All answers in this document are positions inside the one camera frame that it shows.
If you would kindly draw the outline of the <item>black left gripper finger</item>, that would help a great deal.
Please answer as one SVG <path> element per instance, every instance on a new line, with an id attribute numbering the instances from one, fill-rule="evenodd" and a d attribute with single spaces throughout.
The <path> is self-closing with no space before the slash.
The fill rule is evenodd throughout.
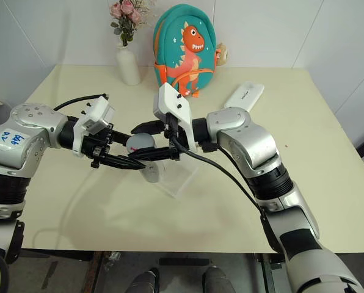
<path id="1" fill-rule="evenodd" d="M 142 170 L 146 167 L 145 164 L 128 156 L 114 156 L 110 154 L 105 155 L 103 158 L 103 164 L 110 167 L 127 170 Z"/>
<path id="2" fill-rule="evenodd" d="M 118 132 L 115 130 L 112 131 L 112 141 L 115 143 L 119 143 L 119 144 L 123 145 L 124 147 L 126 146 L 127 141 L 130 137 L 131 136 L 128 134 L 124 134 L 122 132 Z"/>

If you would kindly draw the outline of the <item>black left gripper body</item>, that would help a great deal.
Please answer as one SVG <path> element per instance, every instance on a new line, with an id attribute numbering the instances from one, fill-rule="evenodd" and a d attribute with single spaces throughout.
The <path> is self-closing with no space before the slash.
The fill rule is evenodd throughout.
<path id="1" fill-rule="evenodd" d="M 108 152 L 112 143 L 112 125 L 107 125 L 96 134 L 88 134 L 83 137 L 82 153 L 91 159 L 90 166 L 99 168 L 100 165 L 114 167 Z"/>

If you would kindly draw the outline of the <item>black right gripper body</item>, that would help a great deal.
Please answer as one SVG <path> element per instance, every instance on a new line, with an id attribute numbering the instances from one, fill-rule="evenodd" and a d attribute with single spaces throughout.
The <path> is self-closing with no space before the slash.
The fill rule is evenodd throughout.
<path id="1" fill-rule="evenodd" d="M 166 114 L 163 133 L 164 137 L 169 140 L 169 147 L 164 151 L 162 159 L 179 160 L 180 150 L 177 147 L 178 119 L 170 113 Z"/>

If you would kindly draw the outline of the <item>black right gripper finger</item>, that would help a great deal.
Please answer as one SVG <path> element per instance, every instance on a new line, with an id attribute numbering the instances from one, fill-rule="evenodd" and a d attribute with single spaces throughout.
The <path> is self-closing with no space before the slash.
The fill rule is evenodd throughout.
<path id="1" fill-rule="evenodd" d="M 169 147 L 155 148 L 147 147 L 133 151 L 128 156 L 139 161 L 161 161 L 169 159 L 172 151 Z"/>
<path id="2" fill-rule="evenodd" d="M 165 124 L 160 120 L 149 121 L 137 125 L 131 130 L 131 134 L 147 133 L 150 135 L 156 135 L 164 132 Z"/>

